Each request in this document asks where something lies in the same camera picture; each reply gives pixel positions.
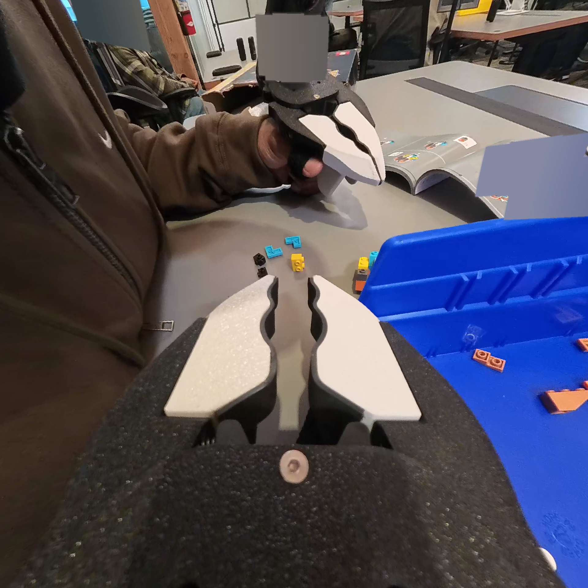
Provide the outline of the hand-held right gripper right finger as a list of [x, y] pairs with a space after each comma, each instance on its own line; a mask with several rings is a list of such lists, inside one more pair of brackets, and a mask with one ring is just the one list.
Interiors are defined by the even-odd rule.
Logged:
[[378, 318], [320, 275], [308, 279], [315, 340], [309, 406], [329, 422], [416, 422], [422, 412]]

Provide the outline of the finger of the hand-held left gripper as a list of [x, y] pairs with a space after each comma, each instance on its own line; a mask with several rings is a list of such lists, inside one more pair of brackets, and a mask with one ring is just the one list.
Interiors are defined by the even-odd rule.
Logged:
[[339, 133], [334, 122], [334, 114], [332, 116], [306, 114], [299, 121], [324, 144], [322, 161], [328, 168], [344, 178], [351, 178], [373, 186], [378, 186], [384, 181], [371, 180], [370, 178], [368, 180], [357, 179], [357, 175], [349, 169], [348, 164], [354, 162], [362, 164], [362, 155], [359, 155], [359, 160], [356, 160], [353, 153], [350, 153], [353, 150], [353, 145]]
[[362, 164], [348, 164], [361, 180], [385, 180], [386, 170], [378, 133], [369, 117], [352, 101], [340, 103], [334, 110], [334, 122], [339, 133], [353, 145], [353, 156]]

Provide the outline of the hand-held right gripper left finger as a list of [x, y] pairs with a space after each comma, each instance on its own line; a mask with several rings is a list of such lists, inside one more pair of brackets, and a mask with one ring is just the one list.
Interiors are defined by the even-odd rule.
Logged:
[[258, 279], [209, 314], [164, 406], [166, 416], [220, 419], [262, 392], [269, 392], [269, 405], [254, 401], [260, 414], [254, 420], [271, 413], [278, 284], [274, 275]]

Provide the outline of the multicoloured toy brick assembly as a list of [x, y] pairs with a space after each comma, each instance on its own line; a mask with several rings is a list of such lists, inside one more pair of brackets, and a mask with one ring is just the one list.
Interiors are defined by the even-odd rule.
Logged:
[[360, 295], [378, 257], [378, 251], [371, 251], [367, 256], [361, 256], [352, 278], [352, 292]]

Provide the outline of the grey desk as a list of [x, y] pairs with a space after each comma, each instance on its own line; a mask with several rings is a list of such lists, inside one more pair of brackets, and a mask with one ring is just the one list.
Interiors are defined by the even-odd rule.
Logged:
[[[406, 81], [413, 77], [471, 93], [516, 85], [587, 103], [587, 89], [580, 86], [449, 62], [358, 82], [356, 91], [380, 130], [417, 136], [459, 133], [489, 143], [540, 137], [532, 129]], [[307, 277], [322, 275], [351, 292], [358, 258], [379, 249], [386, 239], [492, 218], [485, 204], [453, 180], [411, 195], [401, 178], [391, 176], [379, 187], [344, 183], [326, 201], [300, 198], [285, 190], [242, 197], [209, 215], [169, 223], [169, 262], [156, 319], [173, 320], [175, 325], [172, 333], [156, 335], [156, 349], [165, 349], [196, 318], [207, 316], [223, 300], [253, 283], [253, 255], [264, 246], [283, 245], [285, 237], [300, 235], [304, 272], [292, 272], [288, 251], [268, 261], [269, 272], [279, 278], [273, 338], [279, 402], [259, 426], [257, 437], [259, 443], [271, 445], [294, 442], [307, 412], [306, 379], [313, 345]]]

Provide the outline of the person's left hand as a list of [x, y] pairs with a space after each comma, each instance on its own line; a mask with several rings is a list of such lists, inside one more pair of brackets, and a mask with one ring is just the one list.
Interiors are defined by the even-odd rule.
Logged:
[[265, 118], [258, 133], [258, 151], [262, 162], [278, 185], [290, 186], [290, 190], [299, 195], [316, 195], [323, 163], [306, 155], [290, 157], [291, 150], [292, 146], [278, 124], [270, 117]]

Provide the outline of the dark printed box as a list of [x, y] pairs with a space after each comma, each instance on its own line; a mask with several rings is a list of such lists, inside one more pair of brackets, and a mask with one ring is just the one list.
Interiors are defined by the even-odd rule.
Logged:
[[332, 51], [327, 55], [327, 73], [337, 81], [354, 87], [359, 74], [358, 49]]

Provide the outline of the grey instruction booklet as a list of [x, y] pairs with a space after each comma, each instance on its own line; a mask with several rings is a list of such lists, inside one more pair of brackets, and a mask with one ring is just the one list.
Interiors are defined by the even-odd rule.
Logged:
[[386, 171], [407, 180], [412, 195], [451, 178], [475, 196], [486, 147], [513, 142], [488, 143], [459, 133], [416, 136], [382, 131], [379, 138]]

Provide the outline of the black mesh chair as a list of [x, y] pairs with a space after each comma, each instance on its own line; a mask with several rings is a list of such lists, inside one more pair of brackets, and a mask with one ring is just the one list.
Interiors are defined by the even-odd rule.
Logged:
[[363, 1], [359, 79], [424, 66], [429, 1]]

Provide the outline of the orange two-stud plate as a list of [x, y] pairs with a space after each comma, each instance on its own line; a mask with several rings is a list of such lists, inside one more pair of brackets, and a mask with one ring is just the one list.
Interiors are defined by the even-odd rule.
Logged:
[[506, 365], [506, 361], [504, 359], [495, 357], [489, 351], [483, 349], [475, 349], [472, 359], [475, 362], [500, 373], [504, 371], [504, 367]]

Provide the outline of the black office chair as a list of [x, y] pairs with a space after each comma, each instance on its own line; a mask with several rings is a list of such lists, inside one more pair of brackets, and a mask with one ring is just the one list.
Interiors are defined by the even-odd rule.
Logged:
[[165, 94], [163, 98], [135, 86], [124, 86], [119, 91], [107, 92], [114, 110], [123, 110], [135, 124], [147, 121], [153, 129], [158, 128], [159, 122], [183, 122], [184, 105], [196, 96], [194, 88], [178, 89]]

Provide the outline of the long grey table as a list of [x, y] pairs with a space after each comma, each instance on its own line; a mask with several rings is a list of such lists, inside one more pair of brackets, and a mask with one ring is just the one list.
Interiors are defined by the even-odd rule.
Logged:
[[458, 17], [452, 24], [453, 40], [490, 44], [488, 66], [506, 41], [520, 48], [511, 71], [530, 77], [557, 79], [572, 71], [587, 46], [587, 11], [525, 11], [497, 14], [492, 22], [485, 14]]

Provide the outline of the wooden post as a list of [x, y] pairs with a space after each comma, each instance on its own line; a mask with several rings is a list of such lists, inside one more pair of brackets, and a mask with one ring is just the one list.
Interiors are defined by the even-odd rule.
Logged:
[[179, 1], [148, 1], [173, 70], [197, 82], [202, 90], [200, 69]]

